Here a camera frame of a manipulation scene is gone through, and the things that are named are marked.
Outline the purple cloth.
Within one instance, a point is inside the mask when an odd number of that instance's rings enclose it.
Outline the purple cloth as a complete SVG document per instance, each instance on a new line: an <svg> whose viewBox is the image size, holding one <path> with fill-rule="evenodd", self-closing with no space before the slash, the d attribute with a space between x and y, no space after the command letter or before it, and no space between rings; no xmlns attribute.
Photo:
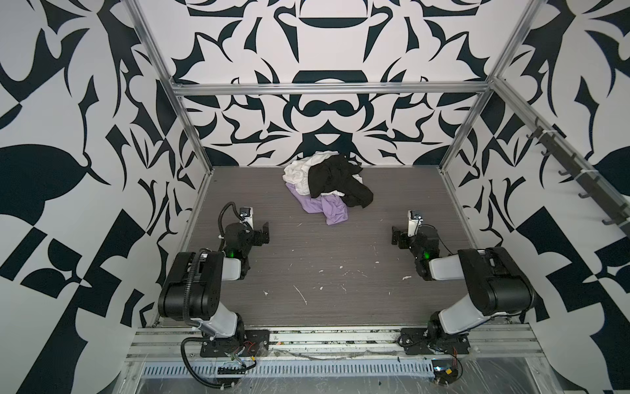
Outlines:
<svg viewBox="0 0 630 394"><path fill-rule="evenodd" d="M306 213L322 213L328 226L344 223L348 220L348 207L338 195L311 198L307 195L300 195L295 186L290 183L285 184L285 186Z"/></svg>

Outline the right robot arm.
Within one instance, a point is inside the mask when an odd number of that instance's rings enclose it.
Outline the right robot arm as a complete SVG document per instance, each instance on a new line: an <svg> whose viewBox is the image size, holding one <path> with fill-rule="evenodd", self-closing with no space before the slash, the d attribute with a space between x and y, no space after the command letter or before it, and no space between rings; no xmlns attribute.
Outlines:
<svg viewBox="0 0 630 394"><path fill-rule="evenodd" d="M461 300L431 316L420 339L403 334L404 346L463 339L493 318L519 316L535 304L533 285L503 247L461 249L441 256L441 238L429 225L416 225L411 231L393 227L391 244L410 251L423 280L463 280L467 289Z"/></svg>

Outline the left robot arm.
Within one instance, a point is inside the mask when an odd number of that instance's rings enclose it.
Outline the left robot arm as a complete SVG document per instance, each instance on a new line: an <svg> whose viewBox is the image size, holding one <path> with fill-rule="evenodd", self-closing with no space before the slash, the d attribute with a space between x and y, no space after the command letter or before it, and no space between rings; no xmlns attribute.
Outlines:
<svg viewBox="0 0 630 394"><path fill-rule="evenodd" d="M243 280L250 270L254 246L270 242L269 223L259 230L248 223L232 223L219 251L201 249L175 257L157 301L162 318L199 330L208 340L244 341L243 319L221 302L223 282Z"/></svg>

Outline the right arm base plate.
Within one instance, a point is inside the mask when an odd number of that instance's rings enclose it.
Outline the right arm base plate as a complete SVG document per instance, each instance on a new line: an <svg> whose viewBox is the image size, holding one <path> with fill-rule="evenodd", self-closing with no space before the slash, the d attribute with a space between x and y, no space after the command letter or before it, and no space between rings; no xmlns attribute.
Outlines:
<svg viewBox="0 0 630 394"><path fill-rule="evenodd" d="M402 328L396 344L403 348L407 356L461 356L468 355L470 350L467 334L431 334L428 328Z"/></svg>

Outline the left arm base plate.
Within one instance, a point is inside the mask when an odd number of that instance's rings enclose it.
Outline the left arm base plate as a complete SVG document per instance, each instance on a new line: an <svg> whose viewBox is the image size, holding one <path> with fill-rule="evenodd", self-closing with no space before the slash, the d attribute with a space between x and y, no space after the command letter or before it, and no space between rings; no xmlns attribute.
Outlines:
<svg viewBox="0 0 630 394"><path fill-rule="evenodd" d="M200 356L218 358L236 353L238 356L258 356L268 350L269 330L245 330L230 338L203 341Z"/></svg>

